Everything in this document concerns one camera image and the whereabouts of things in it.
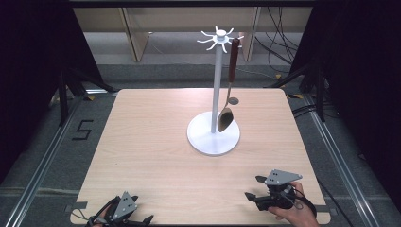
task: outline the black cable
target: black cable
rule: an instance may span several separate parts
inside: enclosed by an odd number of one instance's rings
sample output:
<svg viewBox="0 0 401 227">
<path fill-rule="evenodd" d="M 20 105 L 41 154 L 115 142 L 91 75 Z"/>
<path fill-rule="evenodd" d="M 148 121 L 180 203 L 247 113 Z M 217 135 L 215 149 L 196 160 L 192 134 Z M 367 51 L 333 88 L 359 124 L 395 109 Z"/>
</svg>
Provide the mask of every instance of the black cable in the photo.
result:
<svg viewBox="0 0 401 227">
<path fill-rule="evenodd" d="M 324 186 L 324 184 L 319 180 L 319 178 L 316 178 L 318 180 L 319 185 L 324 189 L 324 191 L 327 193 L 327 195 L 331 198 L 331 200 L 336 204 L 337 208 L 339 208 L 340 212 L 344 216 L 344 218 L 347 220 L 348 224 L 353 227 L 354 225 L 352 224 L 351 220 L 345 215 L 344 211 L 342 208 L 339 206 L 337 201 L 334 199 L 333 195 L 327 190 L 327 188 Z"/>
<path fill-rule="evenodd" d="M 269 51 L 269 53 L 273 54 L 275 57 L 281 59 L 282 61 L 285 61 L 288 64 L 291 64 L 291 61 L 285 59 L 283 56 L 279 55 L 277 52 L 275 52 L 274 50 L 272 50 L 271 48 L 268 48 L 267 46 L 265 46 L 264 44 L 262 44 L 262 42 L 259 41 L 259 39 L 257 39 L 257 37 L 254 37 L 259 43 L 260 45 L 262 45 L 262 47 L 264 49 L 266 49 L 267 51 Z"/>
<path fill-rule="evenodd" d="M 290 59 L 290 61 L 292 63 L 291 56 L 293 57 L 293 55 L 292 55 L 292 52 L 289 51 L 286 39 L 284 38 L 283 22 L 282 22 L 283 9 L 281 7 L 278 9 L 278 13 L 279 13 L 279 22 L 278 22 L 278 24 L 275 23 L 275 20 L 274 20 L 272 14 L 270 12 L 270 8 L 269 7 L 268 7 L 268 12 L 269 12 L 269 15 L 270 15 L 273 23 L 274 23 L 274 27 L 276 28 L 276 34 L 278 33 L 280 35 L 281 39 L 283 40 L 283 42 L 285 44 L 285 47 L 286 47 L 286 51 L 287 51 L 288 57 L 289 57 L 289 59 Z"/>
<path fill-rule="evenodd" d="M 283 8 L 281 8 L 281 7 L 278 9 L 278 16 L 279 16 L 279 19 L 280 19 L 279 22 L 278 22 L 278 27 L 281 28 L 281 33 L 280 33 L 280 30 L 279 30 L 279 34 L 280 34 L 281 39 L 282 39 L 283 42 L 284 42 L 284 45 L 285 45 L 285 47 L 286 47 L 286 51 L 287 51 L 288 57 L 289 57 L 289 59 L 291 60 L 291 63 L 292 63 L 292 61 L 293 61 L 293 59 L 294 59 L 294 55 L 293 55 L 292 52 L 289 50 L 288 45 L 287 45 L 287 42 L 286 42 L 286 39 L 284 38 L 283 20 L 282 20 L 282 17 L 283 17 Z"/>
<path fill-rule="evenodd" d="M 81 211 L 80 209 L 78 209 L 78 210 L 79 210 L 81 216 L 76 215 L 76 214 L 74 213 L 74 211 L 71 212 L 71 215 L 73 215 L 73 216 L 75 216 L 75 217 L 77 217 L 77 218 L 80 218 L 80 219 L 89 220 L 89 219 L 87 219 L 87 218 L 85 217 L 85 215 L 82 213 L 82 211 Z"/>
<path fill-rule="evenodd" d="M 307 110 L 307 111 L 305 111 L 305 112 L 303 112 L 303 113 L 301 113 L 301 114 L 298 114 L 298 115 L 294 116 L 294 118 L 297 118 L 297 117 L 299 117 L 299 116 L 301 116 L 301 115 L 304 115 L 304 114 L 306 114 L 306 113 L 310 113 L 310 112 L 313 112 L 313 111 L 316 111 L 316 108 L 309 109 L 309 110 Z"/>
<path fill-rule="evenodd" d="M 280 46 L 283 46 L 283 47 L 286 47 L 285 45 L 280 44 L 280 43 L 277 43 L 276 41 L 274 41 L 274 40 L 271 38 L 271 36 L 268 34 L 268 32 L 265 32 L 265 34 L 266 34 L 266 36 L 267 36 L 272 42 L 274 42 L 274 44 L 280 45 Z M 290 47 L 290 46 L 289 46 L 288 48 L 297 51 L 297 49 L 295 49 L 295 48 L 293 48 L 293 47 Z"/>
<path fill-rule="evenodd" d="M 316 105 L 307 105 L 307 106 L 300 107 L 298 109 L 293 110 L 292 114 L 297 114 L 298 112 L 301 112 L 305 109 L 310 109 L 310 108 L 316 108 Z"/>
</svg>

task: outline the black curtain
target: black curtain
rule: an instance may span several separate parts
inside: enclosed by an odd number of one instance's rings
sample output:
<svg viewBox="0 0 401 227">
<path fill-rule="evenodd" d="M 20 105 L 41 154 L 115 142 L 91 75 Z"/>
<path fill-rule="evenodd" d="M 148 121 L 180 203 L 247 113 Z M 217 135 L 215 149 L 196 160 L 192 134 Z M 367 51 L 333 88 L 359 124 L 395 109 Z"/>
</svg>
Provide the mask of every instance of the black curtain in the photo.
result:
<svg viewBox="0 0 401 227">
<path fill-rule="evenodd" d="M 29 140 L 67 67 L 102 81 L 72 9 L 61 1 L 0 3 L 0 182 Z"/>
</svg>

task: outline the wire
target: wire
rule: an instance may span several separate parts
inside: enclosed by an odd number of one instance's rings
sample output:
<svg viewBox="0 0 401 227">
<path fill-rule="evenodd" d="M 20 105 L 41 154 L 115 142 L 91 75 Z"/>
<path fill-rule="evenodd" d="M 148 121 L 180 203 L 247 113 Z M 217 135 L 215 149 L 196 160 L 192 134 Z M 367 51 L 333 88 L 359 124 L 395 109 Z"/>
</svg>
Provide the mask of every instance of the wire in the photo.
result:
<svg viewBox="0 0 401 227">
<path fill-rule="evenodd" d="M 76 214 L 74 213 L 74 211 L 71 212 L 71 215 L 73 215 L 73 216 L 75 216 L 75 217 L 77 217 L 77 218 L 80 218 L 80 219 L 89 220 L 89 219 L 87 219 L 87 218 L 85 217 L 85 215 L 82 213 L 82 211 L 81 211 L 80 209 L 78 209 L 78 210 L 79 210 L 81 216 L 76 215 Z"/>
<path fill-rule="evenodd" d="M 292 63 L 292 59 L 294 58 L 294 56 L 293 56 L 292 52 L 288 49 L 288 45 L 287 45 L 286 38 L 285 38 L 285 35 L 284 35 L 284 31 L 283 31 L 283 20 L 282 20 L 283 8 L 281 8 L 281 7 L 278 8 L 278 14 L 279 14 L 279 21 L 278 21 L 278 24 L 275 23 L 275 20 L 274 20 L 272 14 L 271 14 L 271 12 L 270 12 L 270 8 L 269 8 L 269 7 L 268 7 L 268 12 L 269 12 L 269 15 L 270 15 L 270 17 L 271 17 L 273 23 L 274 23 L 274 27 L 276 28 L 276 33 L 274 34 L 274 39 L 275 39 L 275 37 L 276 37 L 276 35 L 277 35 L 277 33 L 278 33 L 278 34 L 280 35 L 281 39 L 282 39 L 283 42 L 284 42 L 284 45 L 285 45 L 285 47 L 286 47 L 286 51 L 287 51 L 288 57 L 289 57 L 289 59 L 290 59 L 290 61 L 291 61 L 291 63 Z"/>
<path fill-rule="evenodd" d="M 286 47 L 284 44 L 280 44 L 280 43 L 277 43 L 276 41 L 274 41 L 270 36 L 269 36 L 269 34 L 268 34 L 268 32 L 265 32 L 265 34 L 266 34 L 266 36 L 272 41 L 272 42 L 274 42 L 274 44 L 276 44 L 276 45 L 280 45 L 280 46 L 283 46 L 283 47 Z M 289 49 L 292 49 L 292 50 L 297 50 L 297 49 L 295 49 L 295 48 L 293 48 L 293 47 L 290 47 L 290 46 L 287 46 L 287 48 L 289 48 Z"/>
<path fill-rule="evenodd" d="M 324 184 L 319 180 L 319 178 L 316 178 L 318 180 L 319 185 L 324 189 L 324 191 L 327 193 L 327 195 L 331 198 L 331 200 L 336 204 L 336 206 L 339 208 L 340 212 L 344 216 L 344 218 L 347 220 L 348 224 L 353 227 L 354 225 L 352 224 L 351 220 L 345 215 L 344 211 L 342 208 L 339 206 L 337 201 L 334 199 L 333 195 L 327 190 L 327 188 L 324 186 Z"/>
<path fill-rule="evenodd" d="M 291 61 L 285 59 L 283 56 L 279 55 L 277 52 L 275 52 L 274 50 L 272 50 L 271 48 L 265 46 L 264 44 L 262 44 L 262 42 L 259 41 L 259 39 L 257 39 L 257 37 L 254 37 L 259 43 L 260 45 L 262 45 L 262 47 L 264 49 L 266 49 L 267 51 L 269 51 L 269 53 L 273 54 L 275 57 L 281 59 L 282 61 L 285 61 L 287 64 L 291 64 Z"/>
</svg>

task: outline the white stand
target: white stand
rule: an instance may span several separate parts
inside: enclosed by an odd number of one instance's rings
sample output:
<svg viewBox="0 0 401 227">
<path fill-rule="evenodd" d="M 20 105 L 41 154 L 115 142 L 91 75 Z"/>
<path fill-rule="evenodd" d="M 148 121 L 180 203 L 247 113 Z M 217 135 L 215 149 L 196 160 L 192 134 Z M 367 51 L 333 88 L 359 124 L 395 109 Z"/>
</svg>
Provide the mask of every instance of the white stand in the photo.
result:
<svg viewBox="0 0 401 227">
<path fill-rule="evenodd" d="M 230 39 L 227 35 L 230 34 L 233 30 L 231 29 L 228 33 L 224 30 L 218 30 L 216 27 L 216 35 L 207 35 L 202 32 L 206 36 L 213 36 L 212 39 L 207 41 L 198 41 L 199 43 L 206 43 L 210 41 L 214 41 L 215 43 L 208 50 L 212 49 L 216 44 L 218 45 L 216 48 L 216 64 L 215 64 L 215 82 L 214 82 L 214 90 L 213 90 L 213 109 L 212 112 L 205 112 L 197 115 L 188 125 L 187 129 L 187 137 L 189 143 L 198 150 L 199 152 L 209 155 L 209 156 L 219 156 L 223 155 L 230 150 L 232 150 L 239 141 L 239 126 L 233 120 L 230 126 L 222 132 L 217 131 L 218 127 L 218 97 L 219 97 L 219 89 L 220 89 L 220 81 L 221 81 L 221 68 L 222 68 L 222 52 L 225 50 L 224 44 L 229 43 Z"/>
<path fill-rule="evenodd" d="M 212 112 L 201 113 L 192 119 L 187 130 L 189 143 L 203 154 L 223 155 L 238 143 L 239 127 L 233 120 L 225 131 L 212 133 L 210 131 L 211 120 Z"/>
</svg>

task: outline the wooden tabletop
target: wooden tabletop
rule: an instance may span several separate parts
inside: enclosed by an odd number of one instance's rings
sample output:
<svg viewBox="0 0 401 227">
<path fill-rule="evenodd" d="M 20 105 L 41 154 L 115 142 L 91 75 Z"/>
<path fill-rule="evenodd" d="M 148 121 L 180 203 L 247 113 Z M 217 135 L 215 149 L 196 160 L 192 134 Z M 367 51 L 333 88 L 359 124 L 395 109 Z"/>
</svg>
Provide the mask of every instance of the wooden tabletop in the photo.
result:
<svg viewBox="0 0 401 227">
<path fill-rule="evenodd" d="M 220 91 L 219 109 L 226 89 Z M 303 175 L 305 195 L 325 205 L 284 92 L 233 88 L 239 104 L 229 107 L 240 128 L 236 147 L 210 157 L 188 142 L 198 114 L 212 110 L 213 89 L 135 89 L 119 92 L 77 201 L 90 217 L 128 191 L 139 197 L 132 220 L 154 215 L 152 224 L 280 224 L 259 211 L 244 192 L 267 196 L 255 180 L 273 169 Z M 71 216 L 76 224 L 84 220 Z M 330 221 L 327 212 L 318 222 Z"/>
</svg>

